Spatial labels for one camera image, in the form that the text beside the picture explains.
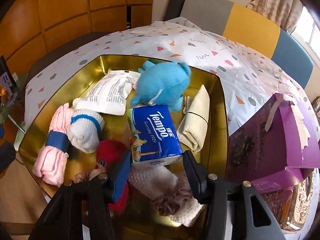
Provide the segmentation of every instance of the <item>metal bolt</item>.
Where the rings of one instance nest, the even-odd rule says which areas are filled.
[[[69,187],[69,186],[71,186],[72,185],[72,180],[71,179],[68,179],[67,181],[65,181],[64,183],[63,183],[63,185],[65,185],[66,187]]]
[[[208,178],[209,178],[209,179],[212,179],[212,180],[216,180],[216,179],[218,178],[218,176],[217,176],[216,174],[214,174],[214,173],[210,173],[210,174],[208,175]]]
[[[243,183],[243,186],[245,186],[245,187],[251,187],[251,182],[250,181],[247,181],[247,180],[245,180]]]
[[[100,173],[99,175],[98,175],[98,178],[99,179],[106,179],[108,177],[108,175],[106,174],[106,173]]]

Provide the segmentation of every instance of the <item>wooden cabinet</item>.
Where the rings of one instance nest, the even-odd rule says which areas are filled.
[[[151,24],[152,5],[137,5],[131,7],[131,28]]]
[[[151,24],[152,1],[15,0],[0,22],[0,55],[12,72],[28,72],[46,53],[74,38],[127,29],[128,12],[132,28]]]

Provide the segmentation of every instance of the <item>purple box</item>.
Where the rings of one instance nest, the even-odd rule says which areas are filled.
[[[301,150],[297,124],[289,101],[280,104],[271,128],[265,124],[273,104],[281,94],[268,102],[229,137],[227,180],[248,180],[260,193],[288,188],[303,181],[310,168],[320,167],[320,152],[309,113],[302,102],[298,107],[304,116],[310,138]]]

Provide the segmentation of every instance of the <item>blue stuffed toy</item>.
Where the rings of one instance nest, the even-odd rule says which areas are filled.
[[[143,63],[138,69],[141,76],[136,84],[136,96],[131,104],[145,104],[149,106],[167,105],[172,112],[181,109],[183,92],[190,83],[191,69],[182,62],[164,62],[153,64]]]

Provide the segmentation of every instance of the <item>blue tissue packet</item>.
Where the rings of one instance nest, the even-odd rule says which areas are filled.
[[[156,167],[182,160],[182,148],[167,106],[128,109],[132,165]]]

